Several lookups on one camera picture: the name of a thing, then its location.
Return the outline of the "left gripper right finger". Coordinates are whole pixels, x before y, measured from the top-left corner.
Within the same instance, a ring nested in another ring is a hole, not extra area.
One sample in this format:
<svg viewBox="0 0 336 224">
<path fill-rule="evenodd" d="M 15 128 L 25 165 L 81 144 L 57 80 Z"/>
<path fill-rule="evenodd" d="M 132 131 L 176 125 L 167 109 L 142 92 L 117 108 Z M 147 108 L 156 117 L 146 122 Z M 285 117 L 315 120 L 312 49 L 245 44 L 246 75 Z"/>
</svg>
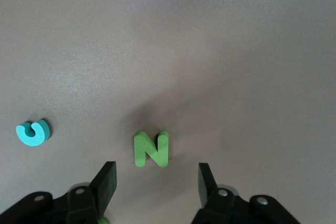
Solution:
<svg viewBox="0 0 336 224">
<path fill-rule="evenodd" d="M 231 189 L 217 184 L 207 163 L 198 165 L 198 193 L 202 207 L 192 223 L 298 223 L 276 199 L 254 195 L 243 200 Z"/>
</svg>

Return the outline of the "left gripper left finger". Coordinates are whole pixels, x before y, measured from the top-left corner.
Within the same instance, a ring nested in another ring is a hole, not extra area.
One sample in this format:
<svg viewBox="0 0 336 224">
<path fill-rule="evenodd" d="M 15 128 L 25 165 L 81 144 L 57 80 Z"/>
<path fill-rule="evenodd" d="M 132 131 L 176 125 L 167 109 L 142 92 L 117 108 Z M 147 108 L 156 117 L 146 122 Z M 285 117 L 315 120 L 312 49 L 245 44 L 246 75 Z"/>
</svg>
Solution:
<svg viewBox="0 0 336 224">
<path fill-rule="evenodd" d="M 106 162 L 88 185 L 54 199 L 28 194 L 1 214 L 1 223 L 98 223 L 116 190 L 116 162 Z"/>
</svg>

